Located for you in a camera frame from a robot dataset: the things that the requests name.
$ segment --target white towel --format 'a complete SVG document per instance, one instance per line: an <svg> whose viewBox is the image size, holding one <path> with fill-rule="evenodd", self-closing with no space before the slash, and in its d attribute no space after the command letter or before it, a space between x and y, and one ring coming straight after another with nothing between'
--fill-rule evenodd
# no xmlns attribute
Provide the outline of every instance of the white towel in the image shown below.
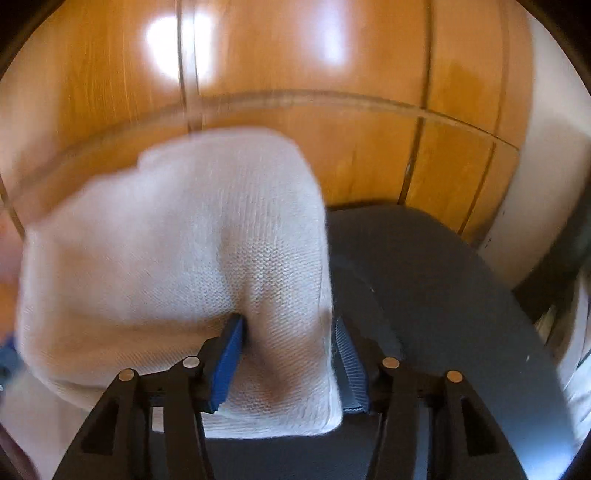
<svg viewBox="0 0 591 480"><path fill-rule="evenodd" d="M25 362L91 409L117 372L167 369L248 320L210 437L314 435L342 418L330 365L324 204L297 147L263 129L209 131L93 180L27 232Z"/></svg>
<svg viewBox="0 0 591 480"><path fill-rule="evenodd" d="M554 357L558 379L563 388L569 384L583 353L587 315L589 314L589 293L584 272L574 282L573 300L563 317L556 320L546 348Z"/></svg>
<svg viewBox="0 0 591 480"><path fill-rule="evenodd" d="M591 357L586 358L576 369L564 388L564 396L573 422L576 447L579 449L591 430Z"/></svg>

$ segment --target metal pivot pin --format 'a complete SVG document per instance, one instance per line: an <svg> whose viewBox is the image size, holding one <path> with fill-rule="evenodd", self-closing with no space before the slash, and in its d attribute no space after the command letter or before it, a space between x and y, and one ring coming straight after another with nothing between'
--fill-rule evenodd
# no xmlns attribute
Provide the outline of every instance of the metal pivot pin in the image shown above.
<svg viewBox="0 0 591 480"><path fill-rule="evenodd" d="M457 370L450 370L449 372L447 372L447 379L450 382L453 383L459 383L462 380L464 380L464 375L462 375L459 371Z"/></svg>
<svg viewBox="0 0 591 480"><path fill-rule="evenodd" d="M389 369L395 369L400 367L400 360L394 358L393 356L387 356L382 360L382 365Z"/></svg>
<svg viewBox="0 0 591 480"><path fill-rule="evenodd" d="M125 370L122 370L121 372L119 372L119 380L121 380L122 382L128 382L134 376L135 376L135 372L130 368L126 368Z"/></svg>
<svg viewBox="0 0 591 480"><path fill-rule="evenodd" d="M199 366L200 360L196 356L188 356L185 360L183 360L183 366L185 368L195 368Z"/></svg>

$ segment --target white cloth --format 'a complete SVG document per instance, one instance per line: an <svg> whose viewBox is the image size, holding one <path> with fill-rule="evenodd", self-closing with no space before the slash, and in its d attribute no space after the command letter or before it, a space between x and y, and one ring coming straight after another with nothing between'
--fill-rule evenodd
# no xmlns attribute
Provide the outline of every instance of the white cloth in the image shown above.
<svg viewBox="0 0 591 480"><path fill-rule="evenodd" d="M78 407L92 408L124 368L146 374L196 353L231 312L246 316L248 338L206 434L338 426L324 204L297 147L271 131L153 148L27 232L21 355Z"/></svg>
<svg viewBox="0 0 591 480"><path fill-rule="evenodd" d="M587 317L589 315L589 294L583 272L574 282L573 300L565 314L556 320L546 347L552 352L558 379L563 388L569 384L583 353Z"/></svg>
<svg viewBox="0 0 591 480"><path fill-rule="evenodd" d="M576 446L580 448L591 430L591 357L578 367L564 388L564 396L573 422Z"/></svg>

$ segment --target wooden panel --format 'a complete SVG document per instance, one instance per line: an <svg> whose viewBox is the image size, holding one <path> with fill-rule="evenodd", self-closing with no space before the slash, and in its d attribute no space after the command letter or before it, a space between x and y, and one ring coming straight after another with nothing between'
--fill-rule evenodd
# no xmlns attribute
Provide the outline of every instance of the wooden panel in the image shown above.
<svg viewBox="0 0 591 480"><path fill-rule="evenodd" d="M469 213L491 148L488 138L425 122L406 205L457 231Z"/></svg>
<svg viewBox="0 0 591 480"><path fill-rule="evenodd" d="M205 128L256 125L292 138L330 205L397 200L416 123L392 112L331 106L252 109L204 119Z"/></svg>
<svg viewBox="0 0 591 480"><path fill-rule="evenodd" d="M533 52L525 9L515 0L501 0L506 18L506 84L497 136L516 147L525 140L530 118Z"/></svg>
<svg viewBox="0 0 591 480"><path fill-rule="evenodd" d="M495 146L482 189L462 232L462 238L466 242L484 238L495 219L518 164L519 152L516 149L503 144Z"/></svg>
<svg viewBox="0 0 591 480"><path fill-rule="evenodd" d="M0 342L14 330L22 239L7 210L0 211Z"/></svg>
<svg viewBox="0 0 591 480"><path fill-rule="evenodd" d="M180 1L180 34L181 66L183 68L183 95L187 105L195 105L199 102L199 84L197 83L197 58L195 55L195 17L196 8L200 0Z"/></svg>
<svg viewBox="0 0 591 480"><path fill-rule="evenodd" d="M494 132L503 42L496 0L433 0L428 107Z"/></svg>
<svg viewBox="0 0 591 480"><path fill-rule="evenodd" d="M180 104L175 14L174 0L66 0L36 30L0 82L9 192L69 145Z"/></svg>
<svg viewBox="0 0 591 480"><path fill-rule="evenodd" d="M203 95L317 89L421 102L426 0L190 1Z"/></svg>
<svg viewBox="0 0 591 480"><path fill-rule="evenodd" d="M64 161L27 189L13 201L17 215L26 228L80 190L92 177L132 167L147 148L187 132L187 127L156 125L113 136L98 148Z"/></svg>

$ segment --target blue object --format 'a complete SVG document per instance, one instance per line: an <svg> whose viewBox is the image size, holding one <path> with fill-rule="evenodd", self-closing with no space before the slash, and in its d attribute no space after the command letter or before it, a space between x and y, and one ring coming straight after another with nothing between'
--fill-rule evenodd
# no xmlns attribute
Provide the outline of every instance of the blue object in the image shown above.
<svg viewBox="0 0 591 480"><path fill-rule="evenodd" d="M212 393L209 398L209 407L212 411L217 411L228 396L230 383L242 354L244 325L242 316L232 316L217 340L222 344L225 343L225 347L219 355L213 371L210 373Z"/></svg>
<svg viewBox="0 0 591 480"><path fill-rule="evenodd" d="M345 367L349 388L364 412L369 412L368 376L359 359L349 332L342 319L337 319L335 326L335 341L340 358Z"/></svg>
<svg viewBox="0 0 591 480"><path fill-rule="evenodd" d="M14 336L11 335L0 347L0 391L6 390L22 365L21 357L15 347Z"/></svg>

